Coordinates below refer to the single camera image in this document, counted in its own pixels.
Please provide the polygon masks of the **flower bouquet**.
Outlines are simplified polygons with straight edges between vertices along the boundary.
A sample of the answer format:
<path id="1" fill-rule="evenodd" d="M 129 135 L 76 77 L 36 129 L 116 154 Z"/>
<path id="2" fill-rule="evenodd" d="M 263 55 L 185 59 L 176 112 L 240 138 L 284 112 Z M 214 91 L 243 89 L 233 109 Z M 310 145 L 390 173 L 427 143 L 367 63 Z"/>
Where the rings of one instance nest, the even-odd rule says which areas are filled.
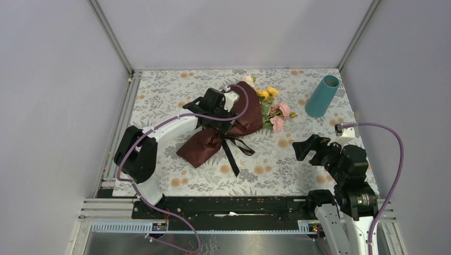
<path id="1" fill-rule="evenodd" d="M 276 88 L 268 87 L 258 91 L 253 85 L 253 77 L 247 76 L 237 83 L 237 88 L 232 88 L 240 98 L 233 106 L 230 115 L 241 115 L 241 117 L 232 121 L 231 129 L 202 127 L 202 130 L 195 133 L 180 147 L 177 155 L 194 168 L 198 168 L 223 149 L 231 169 L 238 174 L 239 168 L 228 146 L 228 141 L 246 156 L 252 156 L 255 151 L 246 145 L 240 139 L 241 137 L 263 128 L 278 132 L 283 129 L 287 119 L 297 116 L 287 104 L 277 102 L 279 91 Z"/>

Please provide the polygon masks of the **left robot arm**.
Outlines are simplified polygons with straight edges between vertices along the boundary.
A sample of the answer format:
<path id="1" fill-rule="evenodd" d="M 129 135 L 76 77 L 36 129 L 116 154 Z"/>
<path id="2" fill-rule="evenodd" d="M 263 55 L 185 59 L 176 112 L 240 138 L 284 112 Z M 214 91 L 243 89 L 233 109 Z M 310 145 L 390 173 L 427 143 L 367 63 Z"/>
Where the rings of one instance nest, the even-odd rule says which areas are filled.
<path id="1" fill-rule="evenodd" d="M 185 104 L 176 116 L 155 126 L 140 129 L 132 125 L 125 130 L 113 161 L 118 172 L 125 173 L 137 188 L 137 195 L 147 201 L 144 210 L 150 217 L 159 218 L 165 211 L 163 192 L 154 176 L 158 150 L 200 127 L 228 129 L 232 107 L 239 98 L 230 88 L 225 92 L 209 88 L 204 96 Z"/>

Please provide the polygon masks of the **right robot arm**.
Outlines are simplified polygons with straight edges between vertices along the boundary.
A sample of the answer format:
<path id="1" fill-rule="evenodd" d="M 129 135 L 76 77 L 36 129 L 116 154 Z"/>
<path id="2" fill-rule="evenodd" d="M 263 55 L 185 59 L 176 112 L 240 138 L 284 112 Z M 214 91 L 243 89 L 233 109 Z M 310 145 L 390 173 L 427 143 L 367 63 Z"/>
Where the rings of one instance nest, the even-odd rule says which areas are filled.
<path id="1" fill-rule="evenodd" d="M 313 134 L 292 144 L 298 161 L 313 151 L 309 163 L 322 166 L 336 183 L 333 192 L 310 191 L 305 212 L 319 220 L 332 254 L 378 254 L 377 229 L 372 226 L 379 212 L 378 197 L 366 181 L 366 151 L 349 144 L 351 140 Z"/>

